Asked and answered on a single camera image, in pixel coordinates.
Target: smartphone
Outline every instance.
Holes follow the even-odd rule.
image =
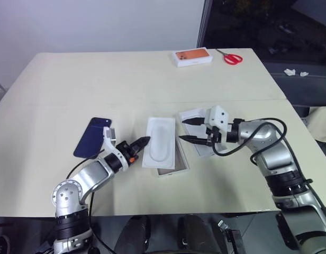
[[[103,127],[110,127],[111,120],[99,117],[91,118],[75,151],[74,156],[95,159],[103,144]]]

